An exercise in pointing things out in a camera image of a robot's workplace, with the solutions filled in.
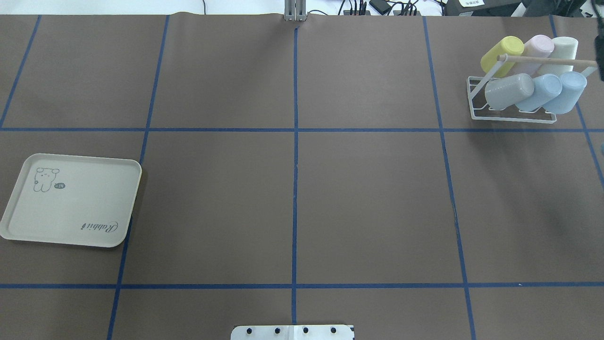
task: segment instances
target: cup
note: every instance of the cup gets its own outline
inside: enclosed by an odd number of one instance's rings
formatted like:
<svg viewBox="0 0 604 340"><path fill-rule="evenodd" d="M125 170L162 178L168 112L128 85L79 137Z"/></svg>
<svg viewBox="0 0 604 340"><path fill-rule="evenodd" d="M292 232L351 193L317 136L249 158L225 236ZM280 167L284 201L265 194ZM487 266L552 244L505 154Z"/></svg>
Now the cup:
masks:
<svg viewBox="0 0 604 340"><path fill-rule="evenodd" d="M493 110L503 110L533 95L533 79L520 73L502 79L491 80L484 87L484 97Z"/></svg>
<svg viewBox="0 0 604 340"><path fill-rule="evenodd" d="M551 40L554 43L554 52L550 54L552 59L574 59L577 56L577 47L579 41L575 38L568 36L559 36ZM558 77L564 72L570 72L573 70L572 65L553 65L543 64L537 70L539 75L542 74L555 74Z"/></svg>
<svg viewBox="0 0 604 340"><path fill-rule="evenodd" d="M480 67L482 67L485 73L497 62L497 56L500 54L509 54L511 56L520 56L524 51L524 44L520 38L515 36L507 36L501 39L495 46L493 46L484 56L480 59ZM494 77L501 78L505 77L507 72L514 66L513 62L506 62L501 68L495 73Z"/></svg>
<svg viewBox="0 0 604 340"><path fill-rule="evenodd" d="M554 42L543 34L536 35L524 43L523 57L547 58L554 51ZM526 73L532 76L541 66L534 62L517 62L510 70L511 74Z"/></svg>
<svg viewBox="0 0 604 340"><path fill-rule="evenodd" d="M562 81L560 95L543 105L543 108L553 114L565 114L572 110L587 86L587 79L578 72L562 73L560 80Z"/></svg>
<svg viewBox="0 0 604 340"><path fill-rule="evenodd" d="M535 83L533 95L522 102L516 103L516 107L521 111L534 111L562 92L562 81L554 74L544 74L534 78L533 83Z"/></svg>

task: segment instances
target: metal bracket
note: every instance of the metal bracket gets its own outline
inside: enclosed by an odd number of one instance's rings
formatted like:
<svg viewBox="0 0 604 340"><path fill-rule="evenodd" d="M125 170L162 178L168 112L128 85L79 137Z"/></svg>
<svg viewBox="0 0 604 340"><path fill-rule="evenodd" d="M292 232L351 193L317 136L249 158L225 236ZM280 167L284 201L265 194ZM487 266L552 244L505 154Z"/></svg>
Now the metal bracket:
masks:
<svg viewBox="0 0 604 340"><path fill-rule="evenodd" d="M285 0L285 21L306 21L306 0Z"/></svg>
<svg viewBox="0 0 604 340"><path fill-rule="evenodd" d="M355 340L352 325L237 326L231 340Z"/></svg>

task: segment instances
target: white plate with holes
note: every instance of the white plate with holes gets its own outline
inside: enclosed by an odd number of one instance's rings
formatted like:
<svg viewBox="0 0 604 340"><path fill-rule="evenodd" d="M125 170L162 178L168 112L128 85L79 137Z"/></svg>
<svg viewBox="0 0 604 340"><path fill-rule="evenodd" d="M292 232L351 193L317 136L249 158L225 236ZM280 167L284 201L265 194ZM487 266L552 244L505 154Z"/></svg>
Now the white plate with holes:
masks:
<svg viewBox="0 0 604 340"><path fill-rule="evenodd" d="M351 325L237 326L231 340L355 340Z"/></svg>
<svg viewBox="0 0 604 340"><path fill-rule="evenodd" d="M32 155L23 163L0 235L115 247L126 237L142 172L130 159Z"/></svg>

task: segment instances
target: tray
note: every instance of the tray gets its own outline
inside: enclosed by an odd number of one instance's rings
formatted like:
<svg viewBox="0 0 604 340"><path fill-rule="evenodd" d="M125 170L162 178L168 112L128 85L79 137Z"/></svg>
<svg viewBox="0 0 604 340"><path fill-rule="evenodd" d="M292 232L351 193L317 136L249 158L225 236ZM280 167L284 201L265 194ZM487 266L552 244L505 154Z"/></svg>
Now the tray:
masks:
<svg viewBox="0 0 604 340"><path fill-rule="evenodd" d="M34 154L0 221L8 240L115 247L126 237L142 169L129 159Z"/></svg>

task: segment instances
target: bear drawing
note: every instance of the bear drawing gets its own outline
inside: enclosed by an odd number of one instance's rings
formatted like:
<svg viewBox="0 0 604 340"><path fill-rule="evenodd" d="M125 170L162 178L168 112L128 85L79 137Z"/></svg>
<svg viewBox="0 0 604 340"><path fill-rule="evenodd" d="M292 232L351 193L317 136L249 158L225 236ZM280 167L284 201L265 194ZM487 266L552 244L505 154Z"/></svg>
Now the bear drawing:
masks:
<svg viewBox="0 0 604 340"><path fill-rule="evenodd" d="M49 191L58 173L59 169L37 168L34 178L34 191Z"/></svg>

